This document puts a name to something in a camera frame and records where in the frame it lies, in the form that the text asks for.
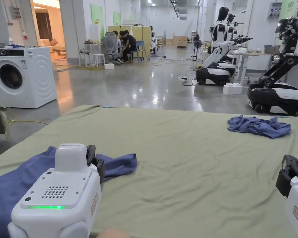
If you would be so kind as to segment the person's left hand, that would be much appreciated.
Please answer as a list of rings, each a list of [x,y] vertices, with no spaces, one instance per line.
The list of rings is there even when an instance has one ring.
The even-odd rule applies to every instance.
[[[101,231],[96,238],[132,238],[128,233],[119,229],[105,229]]]

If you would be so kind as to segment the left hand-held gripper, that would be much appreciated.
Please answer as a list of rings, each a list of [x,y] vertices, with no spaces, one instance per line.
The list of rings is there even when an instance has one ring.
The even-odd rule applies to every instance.
[[[11,212],[11,238],[88,238],[101,201],[104,161],[96,146],[62,144]]]

